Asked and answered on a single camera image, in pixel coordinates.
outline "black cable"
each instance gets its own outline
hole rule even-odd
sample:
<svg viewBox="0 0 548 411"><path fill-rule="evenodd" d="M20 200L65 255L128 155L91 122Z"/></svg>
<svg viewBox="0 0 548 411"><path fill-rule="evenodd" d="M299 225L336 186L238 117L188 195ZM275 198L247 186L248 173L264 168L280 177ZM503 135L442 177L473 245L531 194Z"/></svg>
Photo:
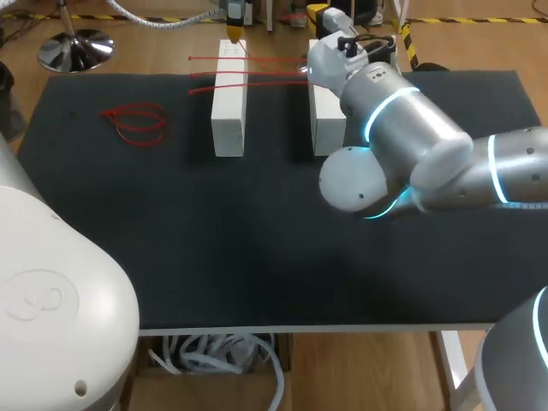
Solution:
<svg viewBox="0 0 548 411"><path fill-rule="evenodd" d="M548 14L547 14L547 13L545 13L544 11L541 11L541 10L539 10L539 9L537 8L536 3L537 3L537 0L533 0L533 2L531 3L531 8L532 8L534 11L536 11L537 13L541 13L543 16L548 17Z"/></svg>
<svg viewBox="0 0 548 411"><path fill-rule="evenodd" d="M16 19L22 19L23 22L21 23L19 28L17 28L14 32L8 34L7 36L2 36L0 38L0 47L4 47L10 41L15 41L19 39L20 37L24 36L31 30L33 30L42 21L52 17L56 12L57 12L57 6L44 19L35 19L33 17L34 13L30 12L29 10L25 10L25 9L10 10L9 13L11 15L15 16Z"/></svg>

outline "white cable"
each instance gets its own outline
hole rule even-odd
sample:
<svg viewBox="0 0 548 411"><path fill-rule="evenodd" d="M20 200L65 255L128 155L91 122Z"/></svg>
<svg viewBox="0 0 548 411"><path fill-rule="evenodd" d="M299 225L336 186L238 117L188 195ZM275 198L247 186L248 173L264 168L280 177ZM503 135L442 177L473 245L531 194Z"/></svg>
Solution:
<svg viewBox="0 0 548 411"><path fill-rule="evenodd" d="M13 2L12 0L1 0L1 1L2 3L0 4L6 3L6 2ZM171 30L174 28L185 27L190 24L194 24L199 21L202 21L204 19L211 19L217 15L221 15L222 13L224 13L221 9L215 9L215 10L206 11L205 13L202 13L201 15L196 15L195 17L192 17L185 21L178 21L175 23L154 23L152 21L147 21L139 17L138 15L134 15L128 12L124 7L118 4L116 0L106 0L106 2L118 13L129 18L131 21L134 21L137 24L141 24L142 26L146 26L150 28L161 28L163 30Z"/></svg>
<svg viewBox="0 0 548 411"><path fill-rule="evenodd" d="M268 343L253 334L234 334L227 336L221 335L194 335L189 336L179 348L179 360L184 366L184 370L178 369L173 364L173 356L176 352L176 345L179 337L172 337L171 343L169 337L164 337L162 340L162 355L160 358L151 349L148 350L149 355L167 372L173 375L179 375L183 372L189 373L235 373L242 374L247 371L250 364L253 363L253 358L257 358L259 347L266 352L266 358L272 359L274 372L276 374L277 388L274 398L268 411L276 411L282 401L285 382L283 379L283 370L280 360L277 357L274 349L275 339L270 334L271 343ZM234 356L232 349L244 348L245 354ZM191 346L195 344L195 349L191 350ZM230 364L227 360L227 355L232 352L234 364Z"/></svg>
<svg viewBox="0 0 548 411"><path fill-rule="evenodd" d="M270 407L268 407L268 411L276 411L277 408L280 406L280 402L282 402L283 389L285 386L282 364L280 364L280 360L277 358L276 351L274 351L274 348L268 342L266 342L265 340L261 340L253 334L246 335L246 338L264 348L272 358L272 365L274 366L274 372L276 373L277 388L276 394L274 394L274 398L272 398L271 405Z"/></svg>

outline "black table mat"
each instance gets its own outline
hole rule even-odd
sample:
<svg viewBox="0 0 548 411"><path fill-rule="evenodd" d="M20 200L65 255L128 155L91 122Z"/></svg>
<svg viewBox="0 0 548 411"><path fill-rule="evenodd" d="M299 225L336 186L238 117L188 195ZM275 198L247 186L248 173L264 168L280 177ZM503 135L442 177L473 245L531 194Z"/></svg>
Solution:
<svg viewBox="0 0 548 411"><path fill-rule="evenodd" d="M514 73L406 74L473 137L539 125ZM367 221L320 197L306 86L251 87L246 155L215 158L212 79L56 76L20 160L49 205L127 272L141 329L486 323L547 283L548 212ZM159 146L99 114L155 102Z"/></svg>

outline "white foam block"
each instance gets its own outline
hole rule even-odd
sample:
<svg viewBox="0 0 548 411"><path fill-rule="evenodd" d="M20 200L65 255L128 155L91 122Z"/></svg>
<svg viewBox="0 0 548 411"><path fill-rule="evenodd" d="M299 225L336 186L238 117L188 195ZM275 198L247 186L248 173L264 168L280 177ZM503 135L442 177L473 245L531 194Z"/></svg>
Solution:
<svg viewBox="0 0 548 411"><path fill-rule="evenodd" d="M241 44L247 48L246 41ZM240 45L221 40L219 57L245 57ZM247 60L219 60L217 71L247 71ZM247 74L217 74L215 86L247 83ZM216 88L211 108L211 129L217 157L242 157L246 132L247 87Z"/></svg>
<svg viewBox="0 0 548 411"><path fill-rule="evenodd" d="M310 40L310 50L318 40ZM338 97L330 90L308 85L310 125L314 155L329 156L343 146L346 116Z"/></svg>

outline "chrome stand base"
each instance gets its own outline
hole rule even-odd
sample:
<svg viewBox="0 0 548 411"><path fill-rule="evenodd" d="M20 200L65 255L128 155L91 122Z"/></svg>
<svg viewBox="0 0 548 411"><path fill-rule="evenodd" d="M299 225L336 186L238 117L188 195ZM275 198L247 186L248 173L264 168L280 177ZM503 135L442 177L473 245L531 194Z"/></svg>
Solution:
<svg viewBox="0 0 548 411"><path fill-rule="evenodd" d="M114 40L98 30L60 33L47 40L38 53L40 64L58 73L79 73L106 62L114 54Z"/></svg>

